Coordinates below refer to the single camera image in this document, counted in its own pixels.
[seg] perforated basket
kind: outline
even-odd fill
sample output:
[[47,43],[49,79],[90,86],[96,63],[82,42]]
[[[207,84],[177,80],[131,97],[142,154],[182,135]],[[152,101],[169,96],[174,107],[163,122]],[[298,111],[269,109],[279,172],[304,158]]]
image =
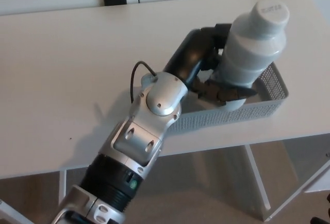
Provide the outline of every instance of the perforated basket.
[[275,64],[270,64],[254,83],[253,88],[258,96],[248,100],[235,111],[225,111],[222,108],[191,108],[183,114],[170,128],[170,133],[186,130],[196,130],[202,127],[226,123],[253,120],[272,115],[288,96],[288,90]]

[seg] silver robot arm segment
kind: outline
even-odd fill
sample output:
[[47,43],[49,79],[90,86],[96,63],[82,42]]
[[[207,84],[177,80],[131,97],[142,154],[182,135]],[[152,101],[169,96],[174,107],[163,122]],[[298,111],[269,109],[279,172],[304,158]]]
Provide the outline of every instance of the silver robot arm segment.
[[51,224],[121,224],[126,206],[148,175],[163,147],[164,135],[181,115],[187,86],[161,72],[134,100],[89,167],[73,186]]

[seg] white bottle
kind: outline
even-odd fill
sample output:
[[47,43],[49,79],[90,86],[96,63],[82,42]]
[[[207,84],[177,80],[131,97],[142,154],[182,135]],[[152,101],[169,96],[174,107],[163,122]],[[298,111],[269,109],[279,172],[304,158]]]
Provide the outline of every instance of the white bottle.
[[[288,20],[289,10],[278,0],[261,0],[250,13],[238,16],[232,24],[221,64],[213,78],[251,88],[252,83],[285,48],[284,28]],[[238,109],[244,102],[227,102],[225,109]]]

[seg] white table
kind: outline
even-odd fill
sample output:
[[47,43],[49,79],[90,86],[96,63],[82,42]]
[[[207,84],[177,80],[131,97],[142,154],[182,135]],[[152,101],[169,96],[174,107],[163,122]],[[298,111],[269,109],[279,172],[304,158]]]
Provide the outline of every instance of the white table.
[[[179,0],[0,17],[0,178],[84,167],[126,115],[133,65],[162,70],[193,28],[258,0]],[[330,28],[312,0],[290,10],[274,116],[172,135],[162,155],[330,133]],[[139,78],[146,73],[139,70]]]

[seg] green light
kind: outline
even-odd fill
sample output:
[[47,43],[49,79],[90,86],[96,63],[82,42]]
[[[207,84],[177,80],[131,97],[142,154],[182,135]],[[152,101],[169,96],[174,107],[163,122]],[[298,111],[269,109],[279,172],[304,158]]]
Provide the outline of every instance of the green light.
[[132,182],[129,184],[129,187],[131,189],[135,189],[138,186],[138,182],[136,180],[132,180]]

